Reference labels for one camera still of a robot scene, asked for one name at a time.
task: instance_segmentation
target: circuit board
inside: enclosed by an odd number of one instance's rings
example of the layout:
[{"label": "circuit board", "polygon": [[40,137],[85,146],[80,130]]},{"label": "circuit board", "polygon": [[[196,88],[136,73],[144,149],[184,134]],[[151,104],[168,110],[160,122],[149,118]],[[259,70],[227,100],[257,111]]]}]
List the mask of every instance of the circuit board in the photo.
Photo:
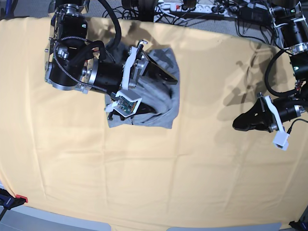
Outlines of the circuit board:
[{"label": "circuit board", "polygon": [[118,107],[121,108],[126,113],[132,113],[137,105],[137,102],[130,102],[124,97],[120,97],[118,100]]}]

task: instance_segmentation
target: white bracket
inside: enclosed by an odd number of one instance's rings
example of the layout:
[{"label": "white bracket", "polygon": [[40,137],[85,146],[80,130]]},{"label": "white bracket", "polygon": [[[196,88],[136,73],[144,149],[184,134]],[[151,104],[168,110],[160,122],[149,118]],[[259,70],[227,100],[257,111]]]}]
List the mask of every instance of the white bracket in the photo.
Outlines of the white bracket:
[{"label": "white bracket", "polygon": [[274,138],[273,143],[277,148],[286,151],[288,146],[289,146],[288,138],[289,138],[290,135],[285,132],[284,127],[283,127],[282,122],[281,122],[281,119],[280,119],[280,116],[279,116],[279,113],[278,113],[278,110],[273,105],[270,97],[265,96],[264,99],[267,103],[268,108],[270,109],[270,111],[275,116],[277,127],[278,127],[278,131],[276,133],[276,136]]},{"label": "white bracket", "polygon": [[130,49],[130,55],[126,60],[126,63],[124,65],[124,71],[123,71],[123,79],[122,79],[122,84],[121,87],[124,90],[128,90],[129,86],[129,78],[130,78],[130,70],[133,67],[136,57],[137,57],[137,47],[131,47]]},{"label": "white bracket", "polygon": [[[136,114],[142,101],[140,95],[136,94],[132,90],[119,90],[115,97],[117,97],[119,100],[107,105],[105,112],[112,112],[113,110],[116,110],[125,118]],[[129,110],[131,108],[127,106],[127,103],[133,105],[132,110]]]}]

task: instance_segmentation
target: gray towel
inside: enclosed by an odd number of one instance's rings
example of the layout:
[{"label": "gray towel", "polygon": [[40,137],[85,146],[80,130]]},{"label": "gray towel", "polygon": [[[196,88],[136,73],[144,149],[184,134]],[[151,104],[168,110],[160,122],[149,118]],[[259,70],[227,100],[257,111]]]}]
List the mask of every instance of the gray towel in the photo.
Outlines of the gray towel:
[{"label": "gray towel", "polygon": [[[128,46],[121,43],[113,52],[116,62],[123,62]],[[113,120],[108,120],[110,128],[122,124],[139,125],[147,127],[172,128],[173,120],[179,114],[180,108],[180,70],[171,48],[152,50],[149,56],[154,59],[163,69],[173,74],[178,80],[177,85],[166,85],[163,82],[155,81],[148,76],[139,77],[135,89],[132,89],[142,97],[142,102],[156,110],[156,114],[147,113],[144,115],[134,115],[121,121],[120,116],[113,115]],[[105,97],[106,105],[110,104],[109,95]]]}]

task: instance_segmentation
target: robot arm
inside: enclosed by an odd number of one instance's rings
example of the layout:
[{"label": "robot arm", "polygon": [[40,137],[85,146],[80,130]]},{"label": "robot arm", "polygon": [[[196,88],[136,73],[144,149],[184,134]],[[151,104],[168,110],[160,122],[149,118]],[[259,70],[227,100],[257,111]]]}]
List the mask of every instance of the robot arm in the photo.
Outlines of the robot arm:
[{"label": "robot arm", "polygon": [[[256,104],[233,122],[238,131],[277,131],[276,147],[286,150],[291,128],[285,132],[282,124],[296,119],[308,108],[308,25],[303,16],[299,0],[273,0],[269,6],[273,19],[274,33],[281,37],[281,51],[271,60],[265,72],[265,86],[277,98],[258,95]],[[295,88],[287,92],[276,92],[269,85],[269,75],[275,61],[284,53],[290,55],[295,73]]]},{"label": "robot arm", "polygon": [[109,119],[113,114],[124,120],[133,115],[155,113],[132,91],[138,78],[147,74],[167,84],[178,81],[143,51],[143,44],[147,43],[143,40],[137,47],[131,47],[125,63],[116,63],[110,52],[120,42],[121,27],[117,18],[112,17],[114,12],[108,3],[105,0],[99,2],[109,11],[116,28],[115,39],[106,46],[102,41],[87,39],[88,23],[82,12],[88,9],[88,0],[52,2],[55,12],[51,20],[49,49],[46,49],[45,81],[59,90],[108,94],[113,100],[105,109],[110,113]]}]

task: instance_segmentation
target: yellow tablecloth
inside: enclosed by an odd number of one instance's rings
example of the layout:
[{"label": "yellow tablecloth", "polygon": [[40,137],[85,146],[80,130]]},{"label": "yellow tablecloth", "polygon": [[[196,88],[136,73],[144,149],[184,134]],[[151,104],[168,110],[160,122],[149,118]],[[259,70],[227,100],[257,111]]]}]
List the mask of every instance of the yellow tablecloth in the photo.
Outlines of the yellow tablecloth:
[{"label": "yellow tablecloth", "polygon": [[[114,36],[111,21],[89,20],[89,39]],[[263,75],[275,49],[177,26],[121,26],[126,44],[145,39],[147,50],[171,47],[176,55],[181,100],[172,130],[109,129],[102,94],[44,82],[50,18],[0,21],[0,179],[7,190],[27,196],[30,207],[117,231],[287,227],[299,219],[308,205],[308,127],[294,127],[287,152],[274,148],[273,133],[232,128],[256,93],[266,93]],[[284,55],[273,69],[280,90],[294,86],[289,62]]]}]

